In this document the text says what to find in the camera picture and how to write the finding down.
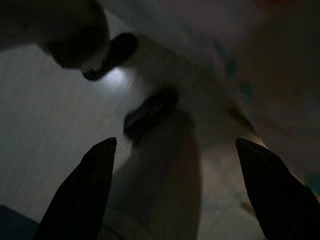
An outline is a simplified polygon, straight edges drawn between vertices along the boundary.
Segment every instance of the person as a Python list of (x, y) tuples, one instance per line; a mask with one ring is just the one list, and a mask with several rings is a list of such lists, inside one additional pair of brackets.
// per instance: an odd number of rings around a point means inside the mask
[[(42, 239), (197, 238), (201, 171), (193, 121), (163, 88), (124, 119), (129, 159), (113, 174), (117, 141), (95, 145), (63, 182), (34, 235)], [(311, 239), (320, 206), (281, 159), (245, 139), (235, 143), (250, 202), (268, 240)]]
[(110, 41), (103, 8), (95, 0), (2, 0), (0, 50), (37, 44), (64, 69), (97, 81), (126, 61), (138, 40), (123, 33)]

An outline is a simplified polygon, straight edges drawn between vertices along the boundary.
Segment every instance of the floor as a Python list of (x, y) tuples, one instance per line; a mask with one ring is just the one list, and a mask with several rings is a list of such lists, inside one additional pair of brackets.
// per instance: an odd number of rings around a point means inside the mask
[[(109, 18), (111, 36), (130, 30)], [(234, 146), (237, 137), (259, 140), (228, 116), (232, 104), (206, 70), (137, 36), (137, 53), (96, 83), (61, 69), (36, 46), (0, 53), (0, 204), (39, 222), (61, 182), (107, 137), (118, 139), (118, 170), (131, 153), (124, 116), (154, 90), (174, 85), (179, 107), (195, 122), (200, 154), (197, 239), (264, 239), (241, 208), (248, 197)]]

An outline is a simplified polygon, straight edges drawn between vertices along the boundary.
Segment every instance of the shoe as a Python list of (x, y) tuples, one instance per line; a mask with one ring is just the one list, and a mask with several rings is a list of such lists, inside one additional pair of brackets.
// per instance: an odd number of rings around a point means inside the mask
[(173, 112), (179, 100), (178, 92), (171, 87), (161, 89), (148, 97), (136, 109), (124, 118), (124, 135), (134, 142), (166, 120)]
[(110, 41), (110, 49), (102, 62), (100, 70), (91, 68), (81, 70), (82, 75), (88, 81), (98, 81), (114, 67), (123, 64), (138, 48), (138, 40), (131, 33), (122, 33)]

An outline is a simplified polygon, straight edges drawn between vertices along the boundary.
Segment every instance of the tiled floor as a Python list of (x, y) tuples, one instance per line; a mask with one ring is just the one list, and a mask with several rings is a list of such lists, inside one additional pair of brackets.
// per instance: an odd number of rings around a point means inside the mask
[[(126, 30), (115, 19), (110, 24), (112, 36)], [(195, 122), (198, 239), (263, 239), (258, 222), (240, 207), (248, 197), (234, 147), (237, 137), (255, 137), (227, 115), (232, 105), (211, 75), (143, 36), (137, 53), (96, 83), (61, 69), (36, 46), (0, 54), (0, 204), (40, 221), (60, 183), (107, 137), (118, 139), (119, 169), (131, 152), (124, 116), (168, 84)]]

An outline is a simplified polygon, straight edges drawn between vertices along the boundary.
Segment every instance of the white floor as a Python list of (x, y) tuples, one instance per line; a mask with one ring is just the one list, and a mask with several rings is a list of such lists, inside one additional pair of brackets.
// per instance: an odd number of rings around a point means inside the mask
[[(116, 19), (109, 23), (112, 36), (128, 29)], [(131, 150), (124, 116), (167, 84), (177, 86), (179, 105), (196, 124), (198, 239), (263, 239), (258, 222), (240, 207), (248, 197), (234, 146), (237, 137), (255, 137), (227, 115), (232, 104), (208, 72), (143, 36), (137, 53), (96, 83), (61, 69), (36, 46), (0, 53), (0, 204), (40, 221), (61, 182), (107, 137), (118, 139), (118, 169)]]

